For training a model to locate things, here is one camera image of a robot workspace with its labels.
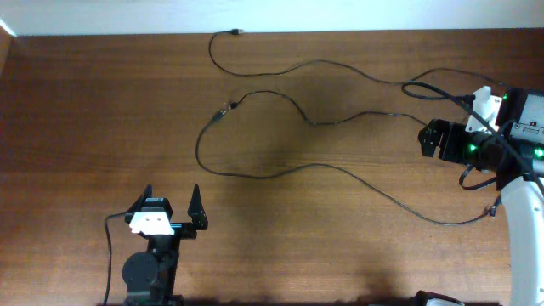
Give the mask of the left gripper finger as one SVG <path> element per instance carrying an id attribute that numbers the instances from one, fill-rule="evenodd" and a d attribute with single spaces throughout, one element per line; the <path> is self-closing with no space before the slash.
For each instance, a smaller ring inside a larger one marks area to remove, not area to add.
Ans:
<path id="1" fill-rule="evenodd" d="M 194 184 L 187 214 L 191 218 L 191 223 L 195 226 L 196 230 L 208 229 L 208 219 L 201 201 L 201 192 L 198 184 Z"/>
<path id="2" fill-rule="evenodd" d="M 152 197 L 153 188 L 151 184 L 147 184 L 143 193 L 139 198 L 131 205 L 131 207 L 125 212 L 124 221 L 130 223 L 132 221 L 133 215 L 142 210 L 142 207 L 147 198 Z"/>

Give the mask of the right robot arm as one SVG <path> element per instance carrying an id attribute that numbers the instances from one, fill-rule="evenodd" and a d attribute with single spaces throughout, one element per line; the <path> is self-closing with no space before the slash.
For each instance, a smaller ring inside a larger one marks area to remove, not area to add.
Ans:
<path id="1" fill-rule="evenodd" d="M 495 173 L 509 232 L 512 305 L 543 303 L 543 93 L 487 86 L 466 97 L 467 123 L 433 119 L 422 154 Z"/>

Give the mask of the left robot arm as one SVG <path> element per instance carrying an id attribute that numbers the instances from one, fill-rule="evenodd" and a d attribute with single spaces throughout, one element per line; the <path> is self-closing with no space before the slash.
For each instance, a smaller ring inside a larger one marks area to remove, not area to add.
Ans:
<path id="1" fill-rule="evenodd" d="M 194 240 L 199 231 L 208 228 L 198 184 L 194 185 L 187 214 L 189 222 L 174 223 L 169 200 L 154 197 L 150 185 L 125 212 L 131 232 L 147 240 L 147 248 L 131 255 L 122 267 L 127 285 L 125 305 L 184 304 L 184 298 L 174 293 L 180 242 Z"/>

